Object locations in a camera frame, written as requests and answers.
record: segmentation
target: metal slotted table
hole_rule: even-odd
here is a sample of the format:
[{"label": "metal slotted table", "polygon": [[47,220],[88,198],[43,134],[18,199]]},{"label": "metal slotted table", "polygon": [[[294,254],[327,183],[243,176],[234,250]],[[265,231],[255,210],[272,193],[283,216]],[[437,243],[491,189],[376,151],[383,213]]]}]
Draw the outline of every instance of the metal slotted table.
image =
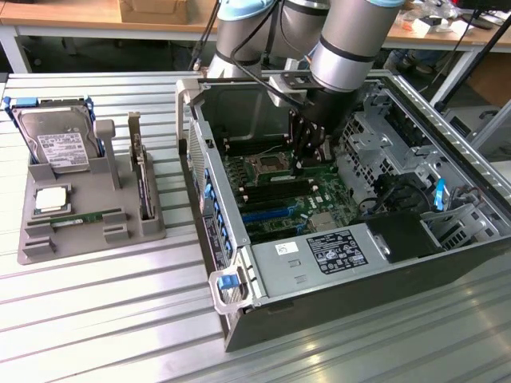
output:
[{"label": "metal slotted table", "polygon": [[167,238],[19,266],[28,152],[1,113],[0,381],[511,379],[511,256],[443,288],[225,353],[174,134],[175,83],[186,76],[17,74],[8,80],[4,96],[88,94],[97,117],[116,122],[117,152],[128,150],[127,113],[141,112]]}]

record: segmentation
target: cardboard box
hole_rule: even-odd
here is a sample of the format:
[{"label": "cardboard box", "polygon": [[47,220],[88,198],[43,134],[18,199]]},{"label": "cardboard box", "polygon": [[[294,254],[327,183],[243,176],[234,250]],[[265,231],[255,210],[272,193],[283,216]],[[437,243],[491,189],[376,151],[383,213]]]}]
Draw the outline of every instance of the cardboard box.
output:
[{"label": "cardboard box", "polygon": [[468,84],[491,105],[511,100],[511,54],[490,53],[472,72]]},{"label": "cardboard box", "polygon": [[188,24],[188,0],[119,0],[123,22]]}]

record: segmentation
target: blue ram slot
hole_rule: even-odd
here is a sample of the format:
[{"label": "blue ram slot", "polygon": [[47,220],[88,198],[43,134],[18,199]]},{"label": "blue ram slot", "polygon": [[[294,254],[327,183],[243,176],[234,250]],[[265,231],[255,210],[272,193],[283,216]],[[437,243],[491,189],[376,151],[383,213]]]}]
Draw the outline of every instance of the blue ram slot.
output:
[{"label": "blue ram slot", "polygon": [[264,221],[266,219],[272,219],[272,218],[291,217],[293,215],[293,213],[295,212],[295,209],[297,208],[297,206],[298,205],[286,207],[285,209],[263,211],[260,213],[247,214],[242,217],[242,220],[245,223],[250,223],[250,222]]}]

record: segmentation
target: power supply label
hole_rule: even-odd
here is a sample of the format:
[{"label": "power supply label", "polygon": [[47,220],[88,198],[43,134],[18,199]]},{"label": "power supply label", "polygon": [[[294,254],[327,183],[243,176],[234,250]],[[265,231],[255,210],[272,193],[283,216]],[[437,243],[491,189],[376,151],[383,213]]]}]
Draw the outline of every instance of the power supply label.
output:
[{"label": "power supply label", "polygon": [[367,264],[366,257],[349,230],[307,238],[307,243],[324,274]]}]

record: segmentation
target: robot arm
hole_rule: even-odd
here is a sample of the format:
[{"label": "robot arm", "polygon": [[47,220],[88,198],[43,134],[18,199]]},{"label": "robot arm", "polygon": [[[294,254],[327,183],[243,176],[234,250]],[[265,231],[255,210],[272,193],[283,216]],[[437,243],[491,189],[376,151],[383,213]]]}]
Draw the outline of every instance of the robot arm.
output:
[{"label": "robot arm", "polygon": [[[327,0],[275,1],[279,0],[222,3],[216,55],[208,76],[246,77],[241,65],[259,75],[262,52],[300,58],[317,44],[308,78],[270,80],[271,90],[278,90],[270,94],[276,105],[283,103],[283,97],[305,96],[300,107],[290,111],[289,120],[292,169],[299,173],[303,158],[317,155],[326,136],[350,112],[356,90],[404,0],[332,0],[330,11]],[[246,41],[248,34],[252,38]],[[232,60],[233,53],[237,62]]]}]

